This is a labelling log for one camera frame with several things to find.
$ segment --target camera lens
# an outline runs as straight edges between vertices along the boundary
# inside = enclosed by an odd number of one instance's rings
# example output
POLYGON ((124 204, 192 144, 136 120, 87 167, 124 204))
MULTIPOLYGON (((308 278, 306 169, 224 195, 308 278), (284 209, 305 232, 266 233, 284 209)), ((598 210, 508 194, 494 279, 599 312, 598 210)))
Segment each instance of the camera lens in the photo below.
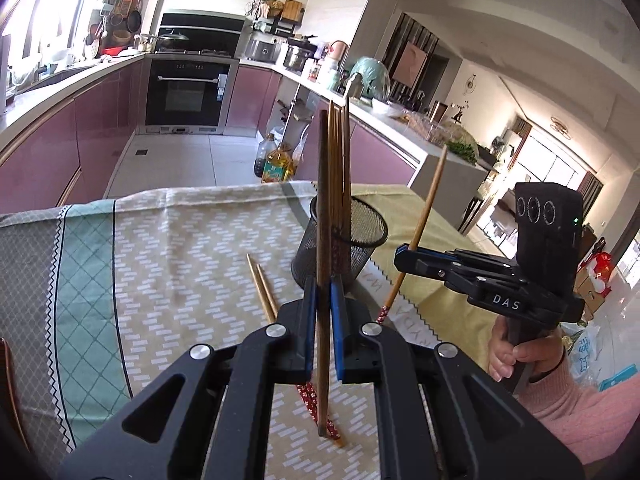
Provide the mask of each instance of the camera lens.
POLYGON ((527 205, 524 203, 523 197, 519 197, 517 209, 518 216, 524 216, 524 212, 527 210, 527 205))
POLYGON ((556 206, 551 200, 547 200, 545 207, 542 210, 542 215, 545 218, 545 224, 551 225, 556 221, 556 206))
POLYGON ((540 202, 534 196, 529 198, 529 201, 527 202, 527 215, 533 224, 540 220, 540 202))

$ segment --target wooden cutting board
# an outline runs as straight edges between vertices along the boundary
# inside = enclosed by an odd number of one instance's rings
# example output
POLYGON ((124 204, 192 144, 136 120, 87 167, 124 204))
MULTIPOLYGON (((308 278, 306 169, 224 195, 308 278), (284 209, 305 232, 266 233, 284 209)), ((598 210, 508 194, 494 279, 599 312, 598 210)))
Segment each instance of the wooden cutting board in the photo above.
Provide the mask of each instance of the wooden cutting board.
POLYGON ((304 4, 302 2, 297 2, 296 0, 286 0, 284 2, 284 9, 282 10, 281 18, 298 22, 300 20, 300 12, 302 11, 303 5, 304 4))

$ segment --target person's arm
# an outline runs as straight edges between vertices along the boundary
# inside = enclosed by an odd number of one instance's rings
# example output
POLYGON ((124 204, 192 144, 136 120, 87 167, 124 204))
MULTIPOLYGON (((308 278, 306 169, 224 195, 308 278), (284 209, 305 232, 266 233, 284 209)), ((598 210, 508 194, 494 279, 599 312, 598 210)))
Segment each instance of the person's arm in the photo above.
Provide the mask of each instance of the person's arm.
POLYGON ((583 464, 610 456, 640 413, 640 376, 598 393, 580 388, 569 373, 560 334, 514 348, 506 336, 506 320, 498 317, 489 341, 489 374, 510 377, 516 360, 535 363, 532 383, 518 400, 583 464))

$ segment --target hand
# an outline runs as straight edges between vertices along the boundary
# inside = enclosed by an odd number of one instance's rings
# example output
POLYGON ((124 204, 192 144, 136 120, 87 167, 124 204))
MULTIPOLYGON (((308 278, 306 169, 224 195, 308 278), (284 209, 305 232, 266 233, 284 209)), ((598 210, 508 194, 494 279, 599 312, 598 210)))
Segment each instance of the hand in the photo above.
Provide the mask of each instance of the hand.
POLYGON ((521 343, 515 348, 506 338, 507 319, 498 316, 489 340, 489 375, 496 381, 511 377, 516 361, 535 363, 533 376, 536 376, 556 368, 564 355, 560 328, 546 337, 521 343))

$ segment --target mesh pen holder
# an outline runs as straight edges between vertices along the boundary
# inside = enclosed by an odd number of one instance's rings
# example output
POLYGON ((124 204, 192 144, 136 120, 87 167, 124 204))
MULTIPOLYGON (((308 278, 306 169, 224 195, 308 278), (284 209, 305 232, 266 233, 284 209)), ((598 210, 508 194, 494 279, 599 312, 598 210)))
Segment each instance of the mesh pen holder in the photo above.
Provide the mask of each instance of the mesh pen holder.
MULTIPOLYGON (((316 199, 314 197, 311 201, 311 217, 291 262, 293 279, 301 288, 305 287, 309 276, 316 277, 316 199)), ((388 232, 380 213, 366 202, 351 197, 351 240, 332 233, 332 273, 340 274, 345 291, 356 281, 376 247, 386 242, 388 232)))

